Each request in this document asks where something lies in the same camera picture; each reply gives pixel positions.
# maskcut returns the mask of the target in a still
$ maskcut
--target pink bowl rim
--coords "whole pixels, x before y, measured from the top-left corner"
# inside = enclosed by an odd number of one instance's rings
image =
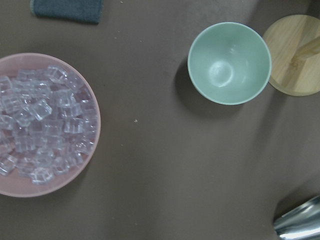
[[[19,58],[19,57],[41,57],[41,58],[47,58],[47,59],[51,59],[54,60],[58,63],[61,63],[62,65],[66,65],[69,69],[71,69],[72,71],[74,71],[78,76],[80,76],[80,78],[84,81],[85,86],[88,88],[89,92],[91,93],[91,96],[93,98],[94,101],[94,105],[96,106],[96,111],[97,111],[97,134],[94,138],[94,144],[92,147],[92,151],[90,154],[88,154],[86,160],[84,161],[84,163],[78,168],[74,170],[74,173],[71,175],[70,178],[68,178],[66,181],[63,181],[61,184],[58,184],[52,188],[46,189],[46,190],[42,190],[39,192],[33,192],[33,193],[24,193],[24,194],[20,194],[20,193],[12,193],[12,192],[7,192],[4,190],[0,189],[0,194],[9,196],[9,197],[18,197],[18,198],[31,198],[31,197],[39,197],[39,196],[43,196],[52,192],[55,192],[59,189],[61,189],[62,187],[66,186],[67,184],[69,184],[71,181],[73,181],[88,165],[88,163],[90,162],[92,156],[94,155],[98,142],[99,142],[99,138],[100,138],[100,133],[101,133],[101,115],[100,115],[100,109],[99,109],[99,105],[98,105],[98,101],[96,98],[96,95],[94,94],[94,91],[92,90],[92,88],[90,87],[89,83],[87,82],[87,80],[74,68],[72,67],[70,64],[66,63],[65,61],[62,61],[59,58],[56,58],[54,56],[50,56],[50,55],[46,55],[46,54],[42,54],[42,53],[34,53],[34,52],[24,52],[24,53],[16,53],[16,54],[12,54],[12,55],[8,55],[8,56],[4,56],[2,58],[0,58],[0,64],[3,61],[9,60],[9,59],[14,59],[14,58]]]

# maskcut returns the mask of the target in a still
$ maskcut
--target pink bowl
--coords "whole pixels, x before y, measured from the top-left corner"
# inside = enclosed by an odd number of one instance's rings
[[[98,102],[88,82],[72,66],[60,59],[49,55],[39,53],[19,53],[0,59],[0,76],[6,75],[8,77],[13,77],[17,75],[19,69],[44,69],[49,65],[60,65],[67,71],[74,71],[83,80],[84,84],[91,93],[97,111],[97,133],[94,139],[92,151],[87,156],[87,158],[84,159],[84,163],[72,168],[67,174],[56,176],[46,185],[32,184],[29,178],[19,176],[16,169],[8,176],[0,175],[0,194],[12,197],[28,198],[54,192],[70,183],[76,176],[81,173],[81,171],[90,161],[97,147],[101,130],[101,117]]]

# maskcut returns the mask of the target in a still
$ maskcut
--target cloth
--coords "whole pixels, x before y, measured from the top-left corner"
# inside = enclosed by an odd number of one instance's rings
[[[39,17],[98,24],[103,0],[31,0],[30,8]]]

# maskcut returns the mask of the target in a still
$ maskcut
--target metal cup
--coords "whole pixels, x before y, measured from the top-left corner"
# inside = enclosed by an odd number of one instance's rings
[[[320,240],[320,195],[275,220],[274,229],[282,240]]]

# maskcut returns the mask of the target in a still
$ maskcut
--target wooden disc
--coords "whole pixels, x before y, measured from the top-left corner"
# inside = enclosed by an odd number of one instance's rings
[[[320,54],[299,66],[292,64],[298,48],[320,36],[320,20],[307,15],[291,15],[272,24],[263,35],[272,58],[270,84],[293,96],[320,91]]]

